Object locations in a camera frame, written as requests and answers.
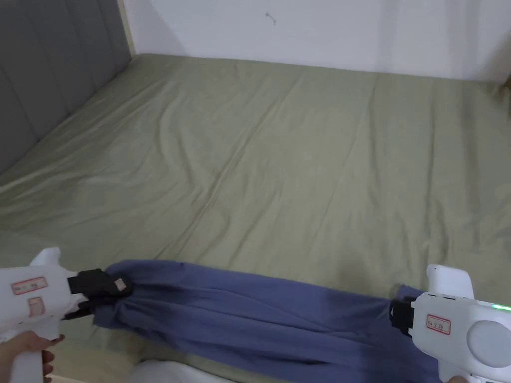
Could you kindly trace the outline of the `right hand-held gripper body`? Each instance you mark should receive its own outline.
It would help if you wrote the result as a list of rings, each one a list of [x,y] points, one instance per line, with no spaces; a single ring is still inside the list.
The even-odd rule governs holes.
[[[511,308],[476,300],[469,274],[430,264],[428,291],[398,301],[398,328],[438,361],[439,378],[511,380]]]

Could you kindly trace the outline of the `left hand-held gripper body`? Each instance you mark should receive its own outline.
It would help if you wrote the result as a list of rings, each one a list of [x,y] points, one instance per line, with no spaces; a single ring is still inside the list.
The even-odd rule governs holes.
[[[28,266],[0,270],[1,345],[27,331],[56,340],[60,321],[87,301],[71,293],[68,280],[78,273],[61,267],[60,255],[59,248],[46,248]]]

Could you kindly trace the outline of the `person's left hand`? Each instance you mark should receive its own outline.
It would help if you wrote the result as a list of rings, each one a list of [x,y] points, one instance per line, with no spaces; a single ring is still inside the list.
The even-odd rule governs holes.
[[[61,334],[54,340],[48,340],[38,336],[32,331],[27,331],[0,345],[0,381],[7,383],[11,379],[12,365],[19,355],[34,352],[39,354],[42,360],[42,377],[45,383],[52,382],[48,377],[53,371],[51,363],[55,355],[48,351],[49,347],[55,346],[65,339]]]

